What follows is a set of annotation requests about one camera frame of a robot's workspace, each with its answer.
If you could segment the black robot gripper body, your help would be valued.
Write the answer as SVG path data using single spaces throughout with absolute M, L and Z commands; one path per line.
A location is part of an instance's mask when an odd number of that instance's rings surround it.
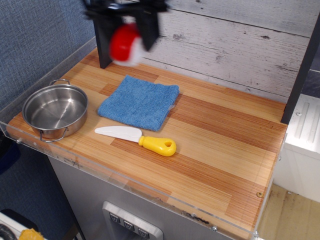
M 85 15 L 92 20 L 115 21 L 122 17 L 133 17 L 146 22 L 158 18 L 158 13 L 168 10 L 165 0 L 138 0 L 129 3 L 117 3 L 114 0 L 85 0 Z

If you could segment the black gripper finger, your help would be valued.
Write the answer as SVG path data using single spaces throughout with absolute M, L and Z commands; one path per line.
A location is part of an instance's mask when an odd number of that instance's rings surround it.
M 148 52 L 159 37 L 158 13 L 155 11 L 138 11 L 135 14 L 135 22 L 144 48 Z

